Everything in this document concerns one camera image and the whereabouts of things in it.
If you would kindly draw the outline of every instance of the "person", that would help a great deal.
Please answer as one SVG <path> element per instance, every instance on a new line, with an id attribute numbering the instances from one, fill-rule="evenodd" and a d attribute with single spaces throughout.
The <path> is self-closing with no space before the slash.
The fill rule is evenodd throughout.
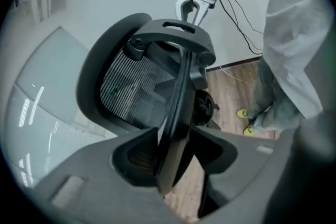
<path id="1" fill-rule="evenodd" d="M 322 111 L 305 73 L 334 20 L 329 0 L 269 0 L 253 104 L 237 111 L 243 134 L 296 127 Z"/>

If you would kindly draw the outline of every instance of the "gray pants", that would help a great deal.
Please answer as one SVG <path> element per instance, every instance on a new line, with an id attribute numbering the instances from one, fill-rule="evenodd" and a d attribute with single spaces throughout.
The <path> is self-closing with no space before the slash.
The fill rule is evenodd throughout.
<path id="1" fill-rule="evenodd" d="M 263 130 L 282 131 L 296 127 L 304 119 L 293 102 L 281 89 L 263 57 L 260 59 L 254 101 L 247 110 L 247 117 L 257 132 Z"/>

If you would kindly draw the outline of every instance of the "white lab coat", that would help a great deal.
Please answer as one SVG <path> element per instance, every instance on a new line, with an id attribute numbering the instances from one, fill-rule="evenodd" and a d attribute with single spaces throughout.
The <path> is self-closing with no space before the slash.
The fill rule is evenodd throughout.
<path id="1" fill-rule="evenodd" d="M 269 0 L 263 57 L 305 118 L 322 111 L 305 67 L 320 48 L 333 20 L 334 8 L 329 0 Z"/>

